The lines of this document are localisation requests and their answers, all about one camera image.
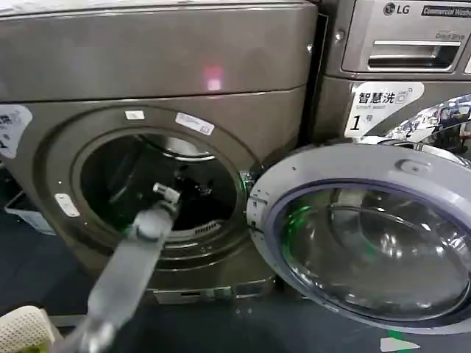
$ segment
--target blue floor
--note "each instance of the blue floor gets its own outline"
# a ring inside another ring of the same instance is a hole
[[[59,237],[0,213],[0,311],[25,303],[50,315],[84,313],[92,280]],[[281,294],[264,300],[142,307],[113,352],[379,352],[386,330]],[[469,350],[471,334],[402,335],[427,353]]]

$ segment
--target washing machine door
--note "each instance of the washing machine door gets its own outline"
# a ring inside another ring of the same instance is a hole
[[[471,331],[470,164],[397,145],[312,147],[274,165],[249,198],[252,239],[336,313],[402,332]]]

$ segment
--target white basket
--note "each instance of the white basket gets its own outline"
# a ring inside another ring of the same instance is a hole
[[[30,346],[61,339],[45,310],[20,307],[0,318],[0,353],[16,353]]]

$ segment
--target front-load washing machine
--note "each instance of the front-load washing machine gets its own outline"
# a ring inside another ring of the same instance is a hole
[[[312,138],[323,146],[256,182],[252,239],[333,312],[469,332],[471,3],[341,0],[320,11],[330,17]]]
[[[170,187],[183,205],[159,302],[270,289],[244,211],[297,142],[316,5],[20,3],[0,17],[1,159],[75,255],[99,273]]]

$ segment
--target gray robotic arm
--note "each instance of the gray robotic arm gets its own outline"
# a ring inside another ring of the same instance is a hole
[[[88,297],[84,321],[52,344],[51,353],[103,352],[132,318],[178,214],[180,195],[162,188],[155,191],[166,200],[137,214],[128,237],[120,242]]]

